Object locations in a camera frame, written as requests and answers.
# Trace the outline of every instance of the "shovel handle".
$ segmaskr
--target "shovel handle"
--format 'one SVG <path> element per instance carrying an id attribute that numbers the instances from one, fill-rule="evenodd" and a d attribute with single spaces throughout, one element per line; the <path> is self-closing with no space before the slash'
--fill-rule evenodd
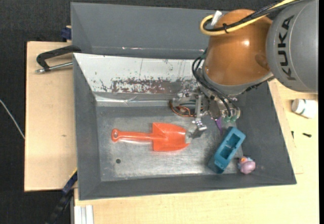
<path id="1" fill-rule="evenodd" d="M 117 142 L 119 139 L 146 141 L 154 139 L 165 139 L 165 137 L 153 133 L 120 131 L 119 129 L 113 129 L 111 132 L 111 140 L 113 142 Z"/>

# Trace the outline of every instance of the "wooden board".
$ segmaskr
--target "wooden board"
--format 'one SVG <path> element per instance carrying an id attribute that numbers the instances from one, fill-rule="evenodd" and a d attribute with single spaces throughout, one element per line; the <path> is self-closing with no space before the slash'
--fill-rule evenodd
<path id="1" fill-rule="evenodd" d="M 35 73 L 38 54 L 68 45 L 27 43 L 25 191 L 62 189 L 76 168 L 72 69 Z M 69 61 L 71 55 L 49 65 Z"/>

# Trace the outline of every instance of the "wire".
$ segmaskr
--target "wire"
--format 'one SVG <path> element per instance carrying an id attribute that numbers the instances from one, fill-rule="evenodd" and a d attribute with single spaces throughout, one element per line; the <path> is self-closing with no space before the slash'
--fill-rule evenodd
<path id="1" fill-rule="evenodd" d="M 214 16 L 214 15 L 208 15 L 201 21 L 199 28 L 200 28 L 202 33 L 204 33 L 206 35 L 209 35 L 209 36 L 216 36 L 216 35 L 222 35 L 222 34 L 225 34 L 225 33 L 230 33 L 230 32 L 233 32 L 235 30 L 243 28 L 243 27 L 257 21 L 257 20 L 265 17 L 268 13 L 273 12 L 273 11 L 275 11 L 277 9 L 283 8 L 285 5 L 291 4 L 294 1 L 297 1 L 297 0 L 283 0 L 283 1 L 279 2 L 279 3 L 274 3 L 274 4 L 270 5 L 270 6 L 268 6 L 270 8 L 264 7 L 261 10 L 257 11 L 256 13 L 251 14 L 253 16 L 255 16 L 257 14 L 258 15 L 257 18 L 249 17 L 249 16 L 251 16 L 251 15 L 249 15 L 249 16 L 247 16 L 247 17 L 245 17 L 243 19 L 243 20 L 248 19 L 248 21 L 245 21 L 243 23 L 236 22 L 236 23 L 233 23 L 234 25 L 233 24 L 226 25 L 226 27 L 223 26 L 223 27 L 216 28 L 216 29 L 206 29 L 205 24 L 208 21 L 210 21 Z"/>
<path id="2" fill-rule="evenodd" d="M 202 86 L 204 86 L 208 90 L 211 90 L 212 92 L 216 93 L 216 95 L 219 97 L 219 99 L 225 105 L 225 107 L 227 109 L 228 117 L 231 117 L 231 115 L 232 115 L 231 109 L 228 106 L 228 103 L 226 102 L 225 99 L 227 99 L 235 108 L 237 108 L 237 106 L 233 102 L 230 101 L 230 99 L 227 97 L 226 94 L 224 94 L 223 92 L 221 92 L 220 90 L 218 90 L 216 87 L 214 87 L 211 84 L 209 84 L 203 77 L 200 77 L 199 74 L 197 74 L 197 70 L 198 70 L 201 62 L 204 60 L 204 57 L 205 57 L 206 52 L 207 52 L 207 49 L 204 51 L 204 53 L 201 56 L 197 57 L 194 60 L 194 62 L 192 63 L 192 67 L 191 67 L 192 74 L 196 78 L 196 80 L 197 80 L 198 83 L 200 83 Z"/>
<path id="3" fill-rule="evenodd" d="M 17 129 L 20 132 L 20 135 L 23 137 L 23 139 L 25 139 L 25 135 L 24 133 L 21 131 L 17 121 L 15 120 L 14 116 L 12 116 L 12 114 L 10 113 L 10 111 L 8 110 L 7 106 L 5 105 L 5 103 L 0 99 L 0 103 L 2 104 L 2 106 L 5 108 L 6 112 L 9 114 L 10 118 L 13 120 L 13 122 L 15 123 Z"/>

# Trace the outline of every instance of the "rust stain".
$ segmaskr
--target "rust stain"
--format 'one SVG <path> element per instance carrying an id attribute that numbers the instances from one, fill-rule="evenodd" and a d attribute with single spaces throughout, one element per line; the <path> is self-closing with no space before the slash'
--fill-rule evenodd
<path id="1" fill-rule="evenodd" d="M 112 92 L 121 93 L 151 93 L 151 94 L 175 94 L 188 84 L 192 84 L 193 80 L 184 79 L 138 79 L 138 78 L 127 78 L 127 79 L 116 79 L 111 81 L 110 89 Z"/>

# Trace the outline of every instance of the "wooden table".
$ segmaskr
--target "wooden table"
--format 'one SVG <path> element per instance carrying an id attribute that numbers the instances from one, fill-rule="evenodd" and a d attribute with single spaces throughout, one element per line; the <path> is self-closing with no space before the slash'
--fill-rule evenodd
<path id="1" fill-rule="evenodd" d="M 71 68 L 36 74 L 38 54 L 70 43 L 29 42 L 26 77 L 25 191 L 62 189 L 76 168 Z M 49 64 L 68 62 L 71 56 Z M 318 116 L 291 112 L 297 93 L 269 83 L 296 174 L 296 185 L 79 201 L 100 223 L 318 223 Z M 309 138 L 303 133 L 311 134 Z"/>

